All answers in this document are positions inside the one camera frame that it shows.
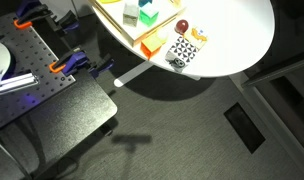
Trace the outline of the orange cube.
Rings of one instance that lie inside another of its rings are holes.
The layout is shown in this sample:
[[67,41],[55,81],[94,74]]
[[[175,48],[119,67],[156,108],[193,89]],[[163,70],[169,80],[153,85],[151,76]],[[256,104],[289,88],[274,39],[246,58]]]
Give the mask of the orange cube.
[[151,35],[141,42],[140,49],[145,57],[150,60],[162,47],[162,41],[157,35]]

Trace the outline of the green cube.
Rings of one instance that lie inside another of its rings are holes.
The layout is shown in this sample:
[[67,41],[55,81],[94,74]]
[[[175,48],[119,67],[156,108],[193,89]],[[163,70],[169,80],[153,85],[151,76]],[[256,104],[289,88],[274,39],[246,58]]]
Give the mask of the green cube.
[[152,5],[146,4],[140,9],[139,19],[140,21],[146,25],[153,25],[158,18],[159,11]]

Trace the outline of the grey cube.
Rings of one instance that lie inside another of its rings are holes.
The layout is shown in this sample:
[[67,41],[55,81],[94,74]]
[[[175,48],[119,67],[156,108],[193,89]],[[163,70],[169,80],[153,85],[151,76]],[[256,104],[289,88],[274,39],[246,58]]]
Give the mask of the grey cube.
[[123,23],[136,27],[139,16],[139,7],[134,4],[125,4],[123,9]]

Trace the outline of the wooden tray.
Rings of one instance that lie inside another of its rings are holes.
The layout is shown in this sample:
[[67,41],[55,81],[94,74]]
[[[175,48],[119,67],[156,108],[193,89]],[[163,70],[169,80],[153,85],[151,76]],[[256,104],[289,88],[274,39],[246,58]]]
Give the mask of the wooden tray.
[[100,12],[128,41],[131,46],[136,46],[144,38],[153,33],[159,27],[162,27],[172,20],[174,20],[178,15],[180,15],[185,7],[182,3],[178,6],[174,5],[171,0],[153,0],[152,3],[147,3],[154,6],[158,11],[158,18],[156,22],[151,26],[144,25],[138,16],[137,26],[132,27],[125,25],[123,23],[123,9],[125,4],[138,5],[139,0],[121,0],[115,3],[103,4],[98,0],[89,0],[93,7]]

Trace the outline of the teal cube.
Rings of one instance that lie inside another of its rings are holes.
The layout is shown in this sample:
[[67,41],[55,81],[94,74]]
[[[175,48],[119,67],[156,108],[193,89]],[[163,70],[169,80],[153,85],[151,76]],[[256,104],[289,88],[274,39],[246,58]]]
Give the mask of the teal cube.
[[153,0],[139,0],[138,1],[138,5],[140,6],[140,7],[143,7],[145,4],[147,4],[147,3],[152,3],[153,2]]

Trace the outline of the black white patterned block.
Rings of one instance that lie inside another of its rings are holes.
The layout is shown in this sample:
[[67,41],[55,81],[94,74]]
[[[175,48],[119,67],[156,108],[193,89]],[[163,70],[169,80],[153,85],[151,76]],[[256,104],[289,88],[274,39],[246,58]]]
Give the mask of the black white patterned block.
[[165,60],[175,71],[181,72],[198,53],[198,49],[184,37],[179,36],[165,55]]

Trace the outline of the yellow ball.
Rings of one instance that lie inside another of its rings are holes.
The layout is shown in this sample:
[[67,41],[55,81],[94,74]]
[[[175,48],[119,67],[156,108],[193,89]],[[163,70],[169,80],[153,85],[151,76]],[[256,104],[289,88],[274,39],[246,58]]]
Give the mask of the yellow ball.
[[168,39],[168,33],[166,30],[160,29],[157,31],[157,37],[162,43],[165,43]]

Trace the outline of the dark red ball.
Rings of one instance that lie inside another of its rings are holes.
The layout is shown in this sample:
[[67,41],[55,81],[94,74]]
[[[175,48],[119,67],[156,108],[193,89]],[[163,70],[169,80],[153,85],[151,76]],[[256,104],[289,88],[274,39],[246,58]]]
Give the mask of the dark red ball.
[[176,23],[175,31],[181,35],[183,35],[189,28],[189,23],[182,19]]

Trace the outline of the left blue orange clamp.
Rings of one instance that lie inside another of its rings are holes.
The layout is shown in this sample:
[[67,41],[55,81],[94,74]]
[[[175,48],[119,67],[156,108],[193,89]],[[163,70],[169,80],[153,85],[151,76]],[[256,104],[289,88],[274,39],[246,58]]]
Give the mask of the left blue orange clamp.
[[73,75],[81,68],[85,68],[93,77],[97,78],[102,72],[109,70],[114,65],[114,59],[106,54],[99,62],[89,59],[86,51],[80,46],[65,53],[58,61],[49,65],[52,73],[63,73],[65,76]]

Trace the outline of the black floor hatch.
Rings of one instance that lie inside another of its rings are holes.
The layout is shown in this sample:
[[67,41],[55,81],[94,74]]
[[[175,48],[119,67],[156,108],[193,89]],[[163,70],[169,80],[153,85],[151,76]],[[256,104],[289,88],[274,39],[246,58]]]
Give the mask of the black floor hatch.
[[265,141],[265,137],[239,103],[230,107],[224,113],[224,116],[251,154],[253,154]]

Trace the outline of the black perforated breadboard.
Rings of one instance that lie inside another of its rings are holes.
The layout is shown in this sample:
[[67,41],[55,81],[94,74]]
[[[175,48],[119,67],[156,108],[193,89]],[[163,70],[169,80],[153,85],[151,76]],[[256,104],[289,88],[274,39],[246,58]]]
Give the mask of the black perforated breadboard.
[[0,30],[4,35],[1,42],[14,56],[14,72],[31,71],[38,83],[0,95],[0,128],[75,82],[72,75],[50,71],[49,65],[57,56],[33,27],[17,29],[15,17],[15,13],[0,17]]

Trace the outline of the black cart platform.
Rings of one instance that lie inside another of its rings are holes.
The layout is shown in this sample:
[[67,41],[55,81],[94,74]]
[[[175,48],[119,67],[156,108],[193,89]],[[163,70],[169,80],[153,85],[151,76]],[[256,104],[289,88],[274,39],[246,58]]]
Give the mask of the black cart platform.
[[0,128],[0,180],[36,178],[113,117],[117,106],[86,71]]

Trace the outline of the aluminium extrusion bar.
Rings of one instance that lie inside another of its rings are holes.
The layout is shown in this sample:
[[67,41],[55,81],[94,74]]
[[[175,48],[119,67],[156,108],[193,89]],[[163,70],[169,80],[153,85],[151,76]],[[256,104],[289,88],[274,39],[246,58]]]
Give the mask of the aluminium extrusion bar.
[[28,88],[39,83],[38,78],[33,73],[12,77],[0,81],[0,95]]

